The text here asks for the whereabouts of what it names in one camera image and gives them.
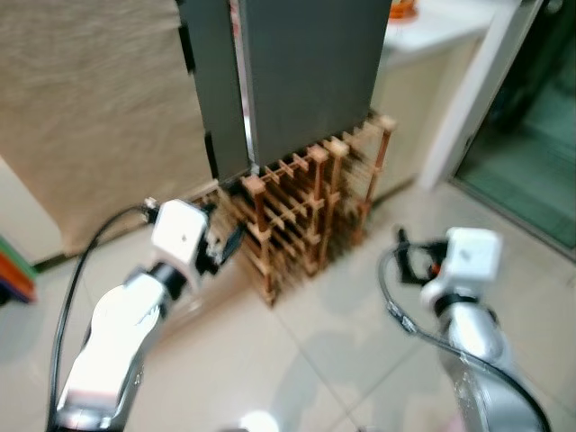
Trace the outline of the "beige side cabinet white top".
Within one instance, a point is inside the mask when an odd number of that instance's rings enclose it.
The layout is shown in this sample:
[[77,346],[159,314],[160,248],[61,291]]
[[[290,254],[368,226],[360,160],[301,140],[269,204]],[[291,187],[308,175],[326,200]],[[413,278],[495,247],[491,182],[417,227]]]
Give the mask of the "beige side cabinet white top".
[[417,0],[415,20],[388,25],[372,108],[398,127],[379,188],[405,185],[454,147],[517,11],[518,0]]

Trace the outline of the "beige tall cabinet panel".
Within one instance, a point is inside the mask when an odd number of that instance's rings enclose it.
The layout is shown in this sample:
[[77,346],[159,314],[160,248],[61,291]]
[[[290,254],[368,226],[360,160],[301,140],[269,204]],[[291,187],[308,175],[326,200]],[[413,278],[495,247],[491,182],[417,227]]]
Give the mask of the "beige tall cabinet panel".
[[176,0],[0,0],[0,159],[66,254],[211,181]]

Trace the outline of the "orange bowl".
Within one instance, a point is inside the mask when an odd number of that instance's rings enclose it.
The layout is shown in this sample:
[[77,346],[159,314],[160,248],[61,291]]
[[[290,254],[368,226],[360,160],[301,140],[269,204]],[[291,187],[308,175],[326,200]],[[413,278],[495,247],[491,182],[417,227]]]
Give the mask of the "orange bowl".
[[390,15],[391,23],[411,22],[419,17],[419,0],[391,0]]

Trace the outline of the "dark grey fridge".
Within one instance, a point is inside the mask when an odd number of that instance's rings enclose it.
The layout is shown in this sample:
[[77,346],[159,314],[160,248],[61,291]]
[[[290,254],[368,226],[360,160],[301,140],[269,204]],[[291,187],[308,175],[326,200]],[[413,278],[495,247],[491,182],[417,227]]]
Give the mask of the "dark grey fridge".
[[371,111],[392,0],[175,0],[215,180],[267,167]]

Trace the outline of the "wooden wine rack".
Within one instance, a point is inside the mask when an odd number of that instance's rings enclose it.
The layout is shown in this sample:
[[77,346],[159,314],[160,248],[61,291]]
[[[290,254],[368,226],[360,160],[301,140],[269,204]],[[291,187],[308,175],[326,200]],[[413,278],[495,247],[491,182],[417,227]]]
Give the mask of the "wooden wine rack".
[[372,112],[359,126],[206,194],[213,233],[241,234],[239,258],[267,305],[361,244],[377,202],[396,122]]

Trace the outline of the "green and orange box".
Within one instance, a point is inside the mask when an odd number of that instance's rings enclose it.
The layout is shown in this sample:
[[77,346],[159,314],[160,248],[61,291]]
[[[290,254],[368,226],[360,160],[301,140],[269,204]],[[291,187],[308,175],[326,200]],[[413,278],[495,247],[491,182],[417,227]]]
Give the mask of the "green and orange box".
[[36,303],[36,276],[34,268],[0,236],[0,306],[8,302]]

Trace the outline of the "green glass door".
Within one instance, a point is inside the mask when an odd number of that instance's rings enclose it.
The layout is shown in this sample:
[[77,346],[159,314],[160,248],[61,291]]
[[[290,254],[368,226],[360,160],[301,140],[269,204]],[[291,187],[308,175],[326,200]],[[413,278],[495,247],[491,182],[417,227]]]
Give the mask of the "green glass door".
[[469,194],[571,255],[576,246],[575,0],[516,0],[455,170]]

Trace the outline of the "white door frame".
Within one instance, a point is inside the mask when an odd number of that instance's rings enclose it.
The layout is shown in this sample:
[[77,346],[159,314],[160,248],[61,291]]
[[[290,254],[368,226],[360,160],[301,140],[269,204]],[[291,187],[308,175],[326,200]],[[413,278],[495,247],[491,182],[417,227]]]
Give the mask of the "white door frame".
[[432,190],[464,160],[545,0],[448,0],[448,12],[481,25],[479,41],[436,129],[416,186]]

